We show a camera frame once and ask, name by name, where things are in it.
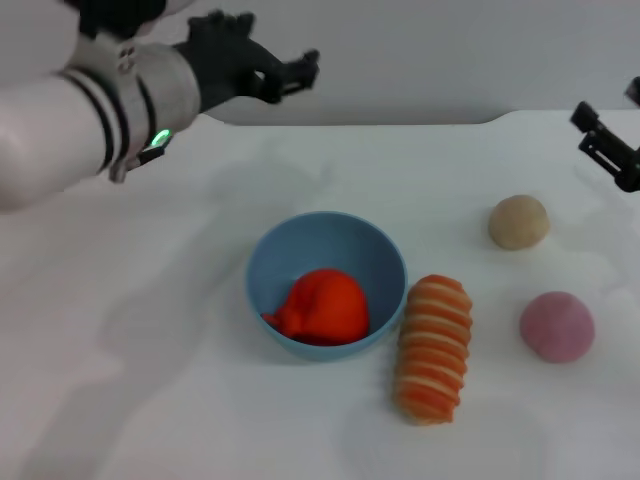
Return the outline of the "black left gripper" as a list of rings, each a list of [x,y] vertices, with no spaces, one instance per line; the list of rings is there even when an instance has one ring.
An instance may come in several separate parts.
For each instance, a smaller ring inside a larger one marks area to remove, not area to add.
[[[255,20],[250,12],[230,15],[222,10],[188,20],[189,41],[173,49],[195,76],[201,113],[239,97],[267,102],[269,96],[290,96],[314,86],[319,51],[308,50],[298,59],[283,62],[248,40]]]

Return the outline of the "orange white striped bread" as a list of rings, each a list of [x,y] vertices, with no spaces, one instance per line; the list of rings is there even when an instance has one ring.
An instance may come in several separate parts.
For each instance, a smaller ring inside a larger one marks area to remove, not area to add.
[[[419,425],[454,420],[467,372],[472,306],[462,284],[442,275],[428,275],[408,292],[392,398]]]

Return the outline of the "orange toy fruit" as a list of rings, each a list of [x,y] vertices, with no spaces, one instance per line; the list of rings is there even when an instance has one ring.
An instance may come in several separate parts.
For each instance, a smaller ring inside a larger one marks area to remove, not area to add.
[[[262,318],[291,340],[322,347],[360,341],[370,326],[367,298],[359,283],[329,268],[300,277],[284,303]]]

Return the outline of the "beige round bun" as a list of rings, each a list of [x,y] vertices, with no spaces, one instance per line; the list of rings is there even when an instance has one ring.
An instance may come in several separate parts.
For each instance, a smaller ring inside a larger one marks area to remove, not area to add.
[[[530,195],[514,195],[500,201],[488,221],[491,239],[509,251],[534,247],[545,239],[550,228],[544,205]]]

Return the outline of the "blue bowl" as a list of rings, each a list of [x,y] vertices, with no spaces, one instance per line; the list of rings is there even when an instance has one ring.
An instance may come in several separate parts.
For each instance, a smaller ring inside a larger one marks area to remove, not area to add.
[[[284,303],[299,277],[321,268],[342,271],[363,289],[370,314],[364,339],[309,345],[280,334],[262,318]],[[343,212],[309,212],[277,224],[257,242],[246,267],[245,292],[258,323],[276,343],[299,358],[331,362],[368,349],[398,325],[408,273],[399,248],[376,225]]]

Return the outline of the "pink round bun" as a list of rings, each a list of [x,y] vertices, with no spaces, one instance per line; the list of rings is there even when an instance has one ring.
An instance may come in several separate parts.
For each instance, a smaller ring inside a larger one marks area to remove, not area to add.
[[[589,352],[595,340],[595,323],[578,297],[551,291],[527,304],[519,319],[519,333],[542,360],[566,364]]]

